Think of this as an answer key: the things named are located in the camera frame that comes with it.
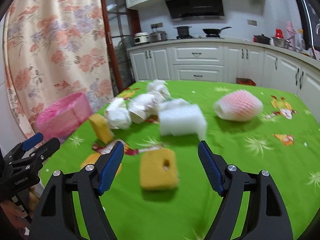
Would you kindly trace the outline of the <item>left hand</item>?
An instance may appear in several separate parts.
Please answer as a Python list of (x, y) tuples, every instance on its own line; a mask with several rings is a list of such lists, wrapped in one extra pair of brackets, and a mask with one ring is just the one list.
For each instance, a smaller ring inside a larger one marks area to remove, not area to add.
[[(39, 198), (37, 197), (35, 190), (36, 186), (29, 188), (28, 206), (30, 209), (30, 216), (33, 216), (33, 212), (39, 202)], [(20, 232), (25, 230), (27, 224), (25, 220), (22, 219), (23, 212), (14, 202), (11, 200), (4, 200), (1, 202), (1, 208), (15, 229)]]

